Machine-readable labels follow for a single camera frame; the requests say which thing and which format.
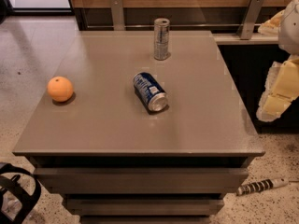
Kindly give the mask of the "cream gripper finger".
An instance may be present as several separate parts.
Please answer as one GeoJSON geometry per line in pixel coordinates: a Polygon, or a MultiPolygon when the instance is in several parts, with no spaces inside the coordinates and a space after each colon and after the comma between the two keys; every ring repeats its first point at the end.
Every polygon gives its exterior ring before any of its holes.
{"type": "Polygon", "coordinates": [[[299,57],[291,55],[284,63],[273,62],[264,87],[256,117],[260,121],[272,122],[299,97],[299,57]]]}
{"type": "Polygon", "coordinates": [[[262,23],[258,28],[258,32],[262,35],[277,35],[278,28],[280,26],[280,22],[284,11],[281,10],[276,15],[274,15],[271,19],[267,20],[266,22],[262,23]]]}

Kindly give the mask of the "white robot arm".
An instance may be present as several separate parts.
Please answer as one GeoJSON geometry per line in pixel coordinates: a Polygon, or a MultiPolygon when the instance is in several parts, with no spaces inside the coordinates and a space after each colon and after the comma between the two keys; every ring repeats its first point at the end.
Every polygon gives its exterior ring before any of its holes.
{"type": "Polygon", "coordinates": [[[291,0],[284,10],[264,22],[258,32],[277,35],[278,47],[290,54],[287,61],[273,62],[269,68],[256,112],[258,120],[272,122],[299,97],[299,0],[291,0]]]}

